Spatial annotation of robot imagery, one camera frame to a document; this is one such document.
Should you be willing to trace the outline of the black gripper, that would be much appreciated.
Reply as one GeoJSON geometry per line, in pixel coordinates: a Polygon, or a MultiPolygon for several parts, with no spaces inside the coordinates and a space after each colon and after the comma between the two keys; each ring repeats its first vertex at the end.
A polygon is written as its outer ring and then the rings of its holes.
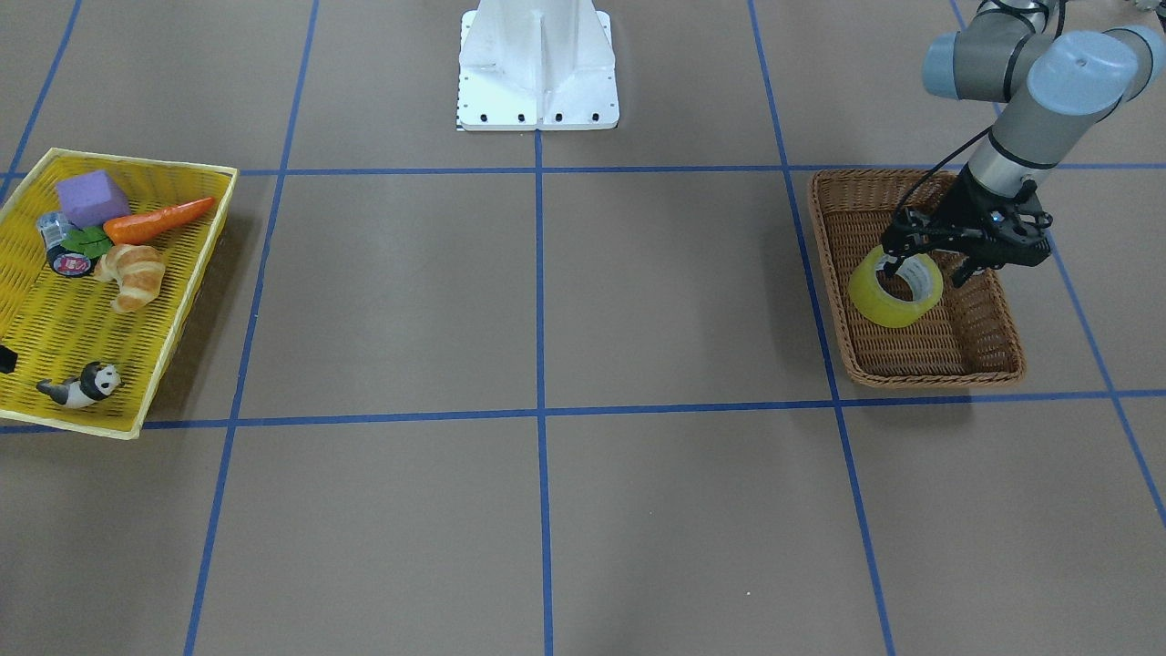
{"type": "Polygon", "coordinates": [[[1052,216],[1038,200],[1037,181],[1025,176],[1019,191],[1000,196],[970,172],[928,171],[907,188],[880,237],[877,277],[898,277],[907,258],[930,251],[963,254],[951,287],[1007,264],[1034,267],[1052,253],[1052,216]]]}

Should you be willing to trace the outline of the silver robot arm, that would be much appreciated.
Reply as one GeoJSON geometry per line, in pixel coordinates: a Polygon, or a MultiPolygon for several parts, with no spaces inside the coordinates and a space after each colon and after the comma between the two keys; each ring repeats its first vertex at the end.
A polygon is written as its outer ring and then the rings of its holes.
{"type": "Polygon", "coordinates": [[[1038,186],[1094,125],[1142,96],[1163,72],[1163,36],[1149,26],[1051,33],[1058,1],[983,1],[962,31],[941,35],[922,64],[932,96],[1003,104],[967,142],[970,157],[933,210],[895,204],[880,238],[893,277],[930,251],[962,254],[951,277],[1034,267],[1052,253],[1052,216],[1038,186]]]}

